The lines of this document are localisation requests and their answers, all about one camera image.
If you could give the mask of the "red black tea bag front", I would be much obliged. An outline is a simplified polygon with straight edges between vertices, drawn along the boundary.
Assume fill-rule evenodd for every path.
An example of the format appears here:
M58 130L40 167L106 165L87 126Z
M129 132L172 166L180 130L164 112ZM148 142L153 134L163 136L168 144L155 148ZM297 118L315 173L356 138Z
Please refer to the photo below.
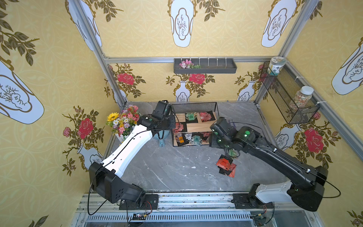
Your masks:
M173 133L181 133L184 130L184 125L182 123L176 123Z

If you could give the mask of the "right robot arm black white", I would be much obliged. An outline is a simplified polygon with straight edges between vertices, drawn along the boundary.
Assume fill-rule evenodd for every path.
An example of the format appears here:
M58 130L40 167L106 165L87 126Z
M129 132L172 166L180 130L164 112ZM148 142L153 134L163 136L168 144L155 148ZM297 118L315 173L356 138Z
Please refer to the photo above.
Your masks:
M214 122L210 129L212 147L234 149L238 153L250 154L288 178L284 183L255 183L248 194L234 198L233 203L246 202L251 207L257 208L271 202L287 202L294 203L307 211L318 210L328 176L326 168L300 162L268 142L254 129L243 126L237 130L224 117Z

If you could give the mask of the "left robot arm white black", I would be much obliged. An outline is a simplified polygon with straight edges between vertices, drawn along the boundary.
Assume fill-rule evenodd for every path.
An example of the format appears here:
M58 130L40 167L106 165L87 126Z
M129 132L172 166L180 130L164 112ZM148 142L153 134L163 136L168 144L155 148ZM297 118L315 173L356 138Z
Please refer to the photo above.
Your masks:
M158 132L175 128L172 105L159 101L152 114L143 115L126 140L101 163L94 162L89 168L90 190L95 191L110 203L125 200L141 207L145 202L145 190L135 184L121 180L127 166Z

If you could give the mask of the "da hong pao tea bag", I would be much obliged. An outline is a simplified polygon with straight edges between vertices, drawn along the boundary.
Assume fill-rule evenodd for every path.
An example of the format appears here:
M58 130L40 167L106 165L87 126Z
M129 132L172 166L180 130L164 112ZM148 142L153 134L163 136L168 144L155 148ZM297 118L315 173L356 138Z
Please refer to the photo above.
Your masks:
M232 164L229 168L229 170L225 170L219 167L219 173L231 178L235 177L235 169L236 169L236 164Z

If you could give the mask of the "small green tea bag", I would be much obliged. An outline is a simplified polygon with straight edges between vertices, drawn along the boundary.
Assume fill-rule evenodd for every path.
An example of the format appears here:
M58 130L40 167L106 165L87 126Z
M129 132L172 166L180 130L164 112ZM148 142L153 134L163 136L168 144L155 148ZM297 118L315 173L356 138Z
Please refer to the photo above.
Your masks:
M241 153L237 150L234 150L234 149L229 149L227 154L229 155L229 157L231 159L237 159L240 157Z

